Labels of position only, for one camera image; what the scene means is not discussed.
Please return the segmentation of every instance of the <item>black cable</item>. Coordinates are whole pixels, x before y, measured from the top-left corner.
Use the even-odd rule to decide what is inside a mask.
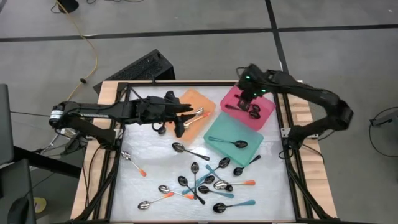
[[[10,111],[10,113],[15,113],[15,114],[25,114],[25,115],[32,115],[32,116],[42,116],[49,118],[49,115],[43,115],[43,114],[33,114],[33,113],[26,113],[26,112],[18,112],[18,111]]]
[[[90,189],[90,176],[91,176],[91,167],[93,166],[93,161],[95,158],[95,155],[97,154],[98,150],[100,149],[100,146],[98,146],[97,150],[94,152],[93,157],[91,158],[90,161],[90,166],[88,167],[88,181],[87,181],[87,189]],[[88,203],[90,202],[89,197],[88,197],[88,191],[86,194],[86,204],[88,205]]]
[[[322,153],[318,152],[316,149],[314,149],[314,148],[312,148],[312,147],[310,147],[310,146],[308,146],[308,145],[306,145],[306,144],[303,144],[303,146],[305,146],[307,149],[312,150],[313,152],[315,152],[316,154],[318,154],[320,157],[322,157],[322,161],[323,161],[323,163],[325,163],[325,158],[323,158]]]
[[[368,130],[368,132],[369,132],[369,141],[371,142],[371,145],[372,145],[373,149],[376,150],[376,152],[378,152],[379,154],[381,154],[383,156],[386,156],[386,157],[391,157],[391,158],[398,158],[398,156],[387,155],[387,154],[385,154],[385,153],[383,153],[383,152],[381,152],[380,150],[377,149],[377,147],[373,144],[373,141],[372,141],[371,128],[372,128],[372,121],[374,121],[380,114],[382,114],[382,113],[384,113],[386,111],[392,110],[392,109],[397,109],[397,108],[398,108],[398,106],[393,106],[393,107],[384,109],[381,112],[379,112],[377,115],[375,115],[375,117],[373,119],[369,120],[370,121],[369,130]]]
[[[333,130],[331,133],[329,133],[329,134],[327,134],[326,136],[324,136],[324,137],[322,137],[322,138],[318,139],[318,141],[322,141],[322,140],[324,140],[325,138],[327,138],[327,137],[331,136],[331,135],[332,135],[334,132],[335,132],[335,131]]]

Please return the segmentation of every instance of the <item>spoon with orange handle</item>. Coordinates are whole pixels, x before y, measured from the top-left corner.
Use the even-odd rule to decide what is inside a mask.
[[[122,154],[122,157],[123,157],[125,160],[129,160],[129,161],[131,161],[131,162],[134,164],[134,166],[137,168],[137,170],[139,171],[139,173],[141,174],[141,176],[145,177],[145,176],[147,175],[147,174],[145,173],[145,171],[143,171],[140,167],[137,166],[137,164],[136,164],[135,162],[133,162],[133,161],[131,160],[131,155],[130,155],[130,153],[128,153],[127,151],[123,151],[121,154]]]
[[[201,115],[201,116],[199,116],[199,117],[193,119],[193,120],[190,121],[190,122],[184,123],[184,129],[185,129],[185,130],[188,129],[189,126],[190,126],[192,123],[194,123],[194,122],[196,122],[196,121],[199,121],[199,120],[202,119],[202,118],[206,118],[206,117],[209,116],[210,114],[211,114],[211,112],[207,112],[207,113],[205,113],[205,114],[203,114],[203,115]]]

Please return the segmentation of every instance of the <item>orange handle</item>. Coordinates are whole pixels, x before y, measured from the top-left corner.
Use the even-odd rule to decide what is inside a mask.
[[[193,200],[193,195],[184,195],[184,197]]]
[[[244,185],[255,185],[255,184],[256,184],[256,181],[254,181],[254,180],[248,180],[248,181],[244,181],[243,184],[244,184]]]
[[[145,173],[145,171],[143,171],[142,169],[139,170],[139,173],[140,173],[141,176],[143,176],[143,177],[146,177],[146,175],[147,175],[147,174]]]
[[[174,195],[174,192],[170,192],[167,195],[164,195],[163,198],[171,197]]]

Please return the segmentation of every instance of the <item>spoon with teal handle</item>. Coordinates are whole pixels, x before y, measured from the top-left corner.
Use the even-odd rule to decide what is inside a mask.
[[[242,205],[255,205],[256,201],[255,200],[248,200],[247,202],[242,202],[242,203],[237,203],[234,205],[225,205],[224,203],[217,203],[213,206],[213,211],[216,213],[222,213],[225,212],[226,208],[232,207],[232,206],[242,206]]]
[[[219,161],[218,167],[216,167],[216,168],[214,169],[214,171],[217,170],[218,168],[223,168],[223,169],[224,169],[225,167],[228,166],[228,164],[229,164],[230,162],[231,162],[231,159],[230,159],[230,158],[228,158],[228,157],[223,158],[222,160]],[[210,174],[212,174],[212,173],[209,172],[208,174],[204,175],[203,177],[200,177],[199,179],[197,179],[197,181],[195,182],[195,184],[198,185],[198,184],[202,183],[203,180],[204,180],[207,176],[209,176]]]

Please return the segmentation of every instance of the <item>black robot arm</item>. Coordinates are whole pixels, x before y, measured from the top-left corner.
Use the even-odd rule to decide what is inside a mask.
[[[321,135],[328,129],[346,130],[353,117],[353,110],[338,95],[300,83],[285,72],[274,70],[262,72],[259,67],[252,64],[243,71],[238,88],[243,91],[238,104],[242,110],[248,110],[253,99],[268,92],[295,95],[325,109],[326,117],[306,126],[295,125],[290,128],[287,141],[293,149],[300,149],[304,139],[310,135]]]
[[[194,117],[194,114],[177,113],[191,111],[189,104],[181,104],[168,91],[164,98],[148,96],[128,102],[116,102],[112,105],[98,105],[65,101],[53,107],[49,124],[54,129],[73,128],[83,134],[93,136],[101,146],[112,149],[116,132],[113,129],[101,129],[82,117],[108,118],[122,124],[175,123],[175,134],[179,138],[184,133],[183,123]]]

